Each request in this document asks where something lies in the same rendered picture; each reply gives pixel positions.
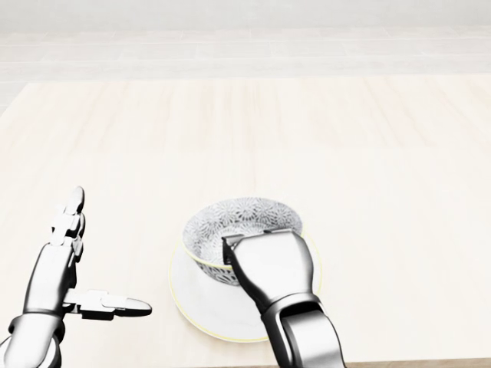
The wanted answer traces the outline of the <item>white plate with yellow rim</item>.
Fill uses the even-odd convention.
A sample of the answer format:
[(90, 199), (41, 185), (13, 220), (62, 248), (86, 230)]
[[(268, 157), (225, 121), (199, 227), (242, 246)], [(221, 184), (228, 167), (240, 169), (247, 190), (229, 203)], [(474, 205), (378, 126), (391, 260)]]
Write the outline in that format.
[(180, 242), (169, 267), (172, 297), (183, 316), (202, 332), (233, 343), (267, 341), (254, 301), (223, 263), (222, 237), (228, 228), (189, 249)]

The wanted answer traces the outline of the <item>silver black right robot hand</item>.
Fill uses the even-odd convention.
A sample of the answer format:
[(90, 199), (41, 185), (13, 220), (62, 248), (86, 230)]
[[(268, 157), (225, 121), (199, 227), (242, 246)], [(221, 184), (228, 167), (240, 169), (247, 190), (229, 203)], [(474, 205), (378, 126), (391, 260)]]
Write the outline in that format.
[(222, 237), (222, 256), (261, 314), (275, 302), (313, 293), (314, 264), (306, 241), (293, 230)]

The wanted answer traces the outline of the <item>black white patterned bowl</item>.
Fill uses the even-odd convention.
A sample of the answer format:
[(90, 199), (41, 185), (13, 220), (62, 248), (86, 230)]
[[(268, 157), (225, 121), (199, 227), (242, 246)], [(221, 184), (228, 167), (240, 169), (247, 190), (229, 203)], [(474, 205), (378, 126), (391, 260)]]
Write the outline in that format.
[(299, 214), (282, 202), (261, 197), (226, 199), (208, 205), (186, 223), (183, 247), (207, 276), (237, 286), (232, 267), (223, 260), (222, 238), (260, 235), (277, 228), (290, 228), (300, 235), (303, 223)]

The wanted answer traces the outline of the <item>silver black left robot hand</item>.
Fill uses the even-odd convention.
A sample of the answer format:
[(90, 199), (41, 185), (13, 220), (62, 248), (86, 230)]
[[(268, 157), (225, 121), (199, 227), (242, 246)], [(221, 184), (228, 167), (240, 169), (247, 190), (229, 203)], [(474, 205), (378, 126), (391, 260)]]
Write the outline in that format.
[(152, 307), (144, 301), (89, 290), (80, 293), (77, 263), (84, 252), (86, 219), (83, 213), (84, 189), (76, 187), (67, 204), (55, 216), (51, 237), (41, 248), (28, 283), (23, 311), (49, 313), (64, 317), (80, 314), (88, 320), (113, 320), (114, 317), (145, 317)]

